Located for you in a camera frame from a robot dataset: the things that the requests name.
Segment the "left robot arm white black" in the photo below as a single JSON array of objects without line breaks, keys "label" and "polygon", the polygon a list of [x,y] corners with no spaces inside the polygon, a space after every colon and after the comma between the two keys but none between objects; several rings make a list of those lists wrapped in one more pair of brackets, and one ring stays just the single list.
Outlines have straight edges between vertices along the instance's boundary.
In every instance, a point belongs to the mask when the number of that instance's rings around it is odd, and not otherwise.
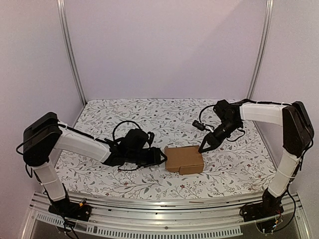
[{"label": "left robot arm white black", "polygon": [[39,184],[47,191],[49,199],[63,216],[74,212],[74,205],[67,200],[67,192],[50,162],[54,149],[76,153],[94,159],[104,165],[121,167],[125,163],[137,168],[161,165],[167,156],[160,148],[153,147],[154,134],[145,132],[139,125],[123,137],[99,139],[78,131],[48,112],[27,127],[23,142],[16,147],[28,168],[30,176],[36,175]]}]

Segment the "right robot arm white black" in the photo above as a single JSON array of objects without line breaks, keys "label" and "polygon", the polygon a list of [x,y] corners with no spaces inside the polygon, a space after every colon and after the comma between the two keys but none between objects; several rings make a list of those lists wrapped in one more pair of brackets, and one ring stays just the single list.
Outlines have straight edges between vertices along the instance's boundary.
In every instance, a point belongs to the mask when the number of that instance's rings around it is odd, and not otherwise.
[{"label": "right robot arm white black", "polygon": [[289,184],[300,170],[305,153],[313,146],[315,131],[303,102],[275,103],[243,99],[230,103],[219,100],[211,105],[220,119],[216,128],[194,120],[193,127],[208,133],[204,137],[199,152],[217,149],[235,130],[242,131],[245,121],[256,121],[279,125],[282,128],[283,153],[277,172],[266,189],[267,198],[258,205],[258,213],[268,217],[277,209],[274,199],[282,197]]}]

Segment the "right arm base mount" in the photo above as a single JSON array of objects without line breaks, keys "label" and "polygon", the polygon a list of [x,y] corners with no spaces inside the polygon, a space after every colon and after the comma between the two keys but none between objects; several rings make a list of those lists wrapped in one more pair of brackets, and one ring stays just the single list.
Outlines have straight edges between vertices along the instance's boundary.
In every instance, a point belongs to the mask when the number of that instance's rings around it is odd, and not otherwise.
[{"label": "right arm base mount", "polygon": [[240,208],[239,215],[244,219],[244,222],[249,222],[281,214],[284,212],[282,197],[274,197],[268,191],[265,191],[262,195],[262,202],[243,205]]}]

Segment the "brown cardboard box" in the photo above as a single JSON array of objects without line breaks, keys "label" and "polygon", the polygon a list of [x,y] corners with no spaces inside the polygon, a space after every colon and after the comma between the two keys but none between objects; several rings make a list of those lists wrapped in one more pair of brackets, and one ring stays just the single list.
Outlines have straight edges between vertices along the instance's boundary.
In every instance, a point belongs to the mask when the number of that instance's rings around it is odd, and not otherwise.
[{"label": "brown cardboard box", "polygon": [[167,156],[165,169],[179,175],[198,174],[203,172],[204,161],[198,152],[199,146],[166,147],[164,154]]}]

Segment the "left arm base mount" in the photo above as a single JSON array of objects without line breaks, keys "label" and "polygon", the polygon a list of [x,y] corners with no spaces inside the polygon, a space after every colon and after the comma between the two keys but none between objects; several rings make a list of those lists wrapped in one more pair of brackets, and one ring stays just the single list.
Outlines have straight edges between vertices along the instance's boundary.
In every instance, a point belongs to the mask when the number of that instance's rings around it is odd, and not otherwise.
[{"label": "left arm base mount", "polygon": [[89,221],[92,207],[87,204],[87,199],[84,198],[80,202],[71,202],[67,195],[64,199],[53,201],[50,197],[50,206],[48,211],[50,213],[59,215],[63,218],[71,218],[80,221]]}]

